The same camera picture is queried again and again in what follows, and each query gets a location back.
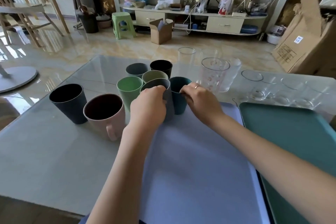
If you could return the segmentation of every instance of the purple tray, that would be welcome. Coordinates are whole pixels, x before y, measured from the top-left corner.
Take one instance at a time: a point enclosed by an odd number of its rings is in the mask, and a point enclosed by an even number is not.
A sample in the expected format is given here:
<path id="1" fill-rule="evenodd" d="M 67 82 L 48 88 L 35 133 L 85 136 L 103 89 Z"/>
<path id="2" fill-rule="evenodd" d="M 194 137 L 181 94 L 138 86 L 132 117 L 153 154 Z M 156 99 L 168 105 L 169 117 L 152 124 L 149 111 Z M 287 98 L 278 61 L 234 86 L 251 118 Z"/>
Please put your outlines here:
<path id="1" fill-rule="evenodd" d="M 242 124 L 239 109 L 221 103 Z M 142 182 L 147 224 L 269 224 L 254 167 L 189 107 L 155 134 Z"/>

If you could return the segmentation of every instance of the drawer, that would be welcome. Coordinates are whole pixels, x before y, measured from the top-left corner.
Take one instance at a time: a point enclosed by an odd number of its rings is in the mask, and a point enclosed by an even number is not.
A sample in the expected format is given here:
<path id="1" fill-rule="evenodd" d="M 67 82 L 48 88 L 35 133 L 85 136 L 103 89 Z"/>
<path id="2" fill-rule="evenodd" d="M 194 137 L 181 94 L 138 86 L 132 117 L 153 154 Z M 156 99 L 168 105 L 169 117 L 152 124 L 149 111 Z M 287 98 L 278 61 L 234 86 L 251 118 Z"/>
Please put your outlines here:
<path id="1" fill-rule="evenodd" d="M 209 17 L 207 31 L 239 34 L 244 18 Z"/>
<path id="2" fill-rule="evenodd" d="M 148 26 L 149 22 L 158 20 L 158 19 L 166 19 L 165 13 L 158 12 L 147 12 L 147 11 L 135 11 L 135 19 L 137 25 Z"/>

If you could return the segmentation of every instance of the hand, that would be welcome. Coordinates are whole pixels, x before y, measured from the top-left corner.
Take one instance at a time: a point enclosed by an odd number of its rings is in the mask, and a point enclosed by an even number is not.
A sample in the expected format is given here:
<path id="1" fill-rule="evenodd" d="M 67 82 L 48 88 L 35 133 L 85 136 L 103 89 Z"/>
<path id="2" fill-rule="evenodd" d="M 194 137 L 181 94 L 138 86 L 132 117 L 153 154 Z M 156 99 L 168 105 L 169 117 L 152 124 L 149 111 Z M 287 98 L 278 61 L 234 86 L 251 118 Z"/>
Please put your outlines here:
<path id="1" fill-rule="evenodd" d="M 166 105 L 163 100 L 165 90 L 166 88 L 160 85 L 142 91 L 131 103 L 129 124 L 154 132 L 166 116 Z"/>
<path id="2" fill-rule="evenodd" d="M 180 93 L 185 94 L 187 103 L 195 116 L 208 127 L 213 126 L 214 121 L 225 114 L 221 104 L 215 95 L 202 86 L 197 87 L 197 83 L 191 82 L 183 86 Z"/>

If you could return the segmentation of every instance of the pink mug handle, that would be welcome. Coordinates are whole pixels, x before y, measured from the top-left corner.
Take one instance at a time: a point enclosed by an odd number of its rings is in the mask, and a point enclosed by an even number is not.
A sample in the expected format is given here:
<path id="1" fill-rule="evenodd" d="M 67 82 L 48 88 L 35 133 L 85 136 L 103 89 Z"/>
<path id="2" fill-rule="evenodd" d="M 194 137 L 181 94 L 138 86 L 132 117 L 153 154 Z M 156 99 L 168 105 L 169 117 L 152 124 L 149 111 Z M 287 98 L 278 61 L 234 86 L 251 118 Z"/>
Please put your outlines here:
<path id="1" fill-rule="evenodd" d="M 106 131 L 107 131 L 108 137 L 110 138 L 111 141 L 117 140 L 114 128 L 111 124 L 106 126 Z"/>

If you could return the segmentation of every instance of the large cardboard box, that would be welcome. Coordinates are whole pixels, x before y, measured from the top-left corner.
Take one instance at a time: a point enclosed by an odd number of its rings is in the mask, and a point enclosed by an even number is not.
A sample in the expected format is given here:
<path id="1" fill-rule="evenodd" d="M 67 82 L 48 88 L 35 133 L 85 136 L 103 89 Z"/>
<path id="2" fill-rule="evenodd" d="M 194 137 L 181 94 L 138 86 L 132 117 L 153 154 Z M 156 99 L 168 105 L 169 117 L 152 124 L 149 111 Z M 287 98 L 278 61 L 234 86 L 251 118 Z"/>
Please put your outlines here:
<path id="1" fill-rule="evenodd" d="M 336 20 L 322 18 L 318 0 L 301 0 L 272 55 L 288 73 L 336 78 Z"/>
<path id="2" fill-rule="evenodd" d="M 166 24 L 162 26 L 160 31 L 158 30 L 158 25 L 163 19 L 155 20 L 149 22 L 150 27 L 150 39 L 154 44 L 163 44 L 171 39 L 171 34 L 173 31 L 174 21 L 166 19 Z"/>

